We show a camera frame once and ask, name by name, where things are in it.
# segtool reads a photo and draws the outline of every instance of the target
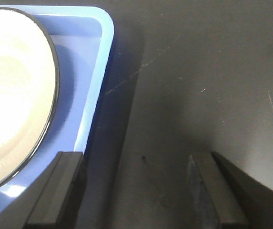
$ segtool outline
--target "blue tray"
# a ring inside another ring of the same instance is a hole
[[[0,212],[49,165],[58,151],[84,152],[114,34],[110,16],[96,7],[13,7],[35,16],[55,43],[60,94],[55,117],[32,160],[0,187]]]

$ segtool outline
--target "gray table surface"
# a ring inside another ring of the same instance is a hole
[[[193,151],[218,151],[273,189],[272,0],[0,4],[98,6],[113,18],[76,228],[198,228]]]

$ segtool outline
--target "dark countertop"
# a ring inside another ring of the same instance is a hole
[[[113,18],[76,228],[199,228],[193,151],[218,151],[273,189],[272,0],[0,4],[98,6]]]

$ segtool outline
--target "white plate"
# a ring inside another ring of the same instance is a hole
[[[0,8],[0,184],[39,146],[58,87],[58,61],[49,35],[30,15]]]

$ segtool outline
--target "dark gray surface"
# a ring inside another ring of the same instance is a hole
[[[218,151],[273,188],[273,0],[0,3],[95,5],[114,20],[77,228],[197,228],[192,151]]]

